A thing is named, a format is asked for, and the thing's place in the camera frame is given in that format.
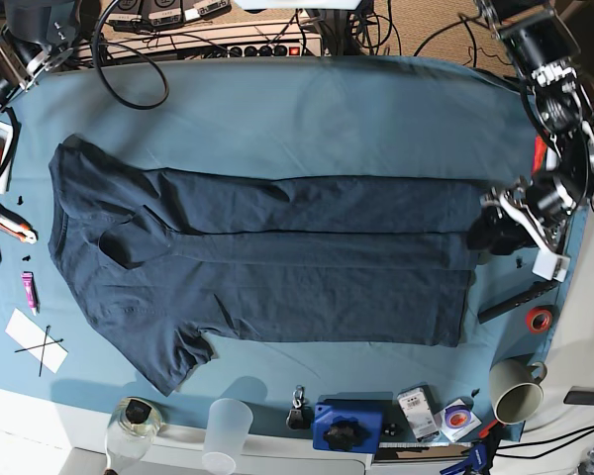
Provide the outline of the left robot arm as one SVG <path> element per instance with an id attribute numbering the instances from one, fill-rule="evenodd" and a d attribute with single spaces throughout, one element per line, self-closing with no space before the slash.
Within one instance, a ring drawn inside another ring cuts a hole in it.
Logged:
<path id="1" fill-rule="evenodd" d="M 516 70 L 544 158 L 555 161 L 530 179 L 491 188 L 467 243 L 496 255 L 536 247 L 534 273 L 561 282 L 570 266 L 568 222 L 594 196 L 594 92 L 577 62 L 580 48 L 549 2 L 480 1 L 477 8 Z"/>

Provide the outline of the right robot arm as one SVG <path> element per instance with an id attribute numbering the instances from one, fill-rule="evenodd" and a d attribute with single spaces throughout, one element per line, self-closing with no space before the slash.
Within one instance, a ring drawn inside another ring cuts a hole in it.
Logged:
<path id="1" fill-rule="evenodd" d="M 0 31 L 0 114 L 63 64 L 80 34 L 79 1 L 6 1 Z"/>

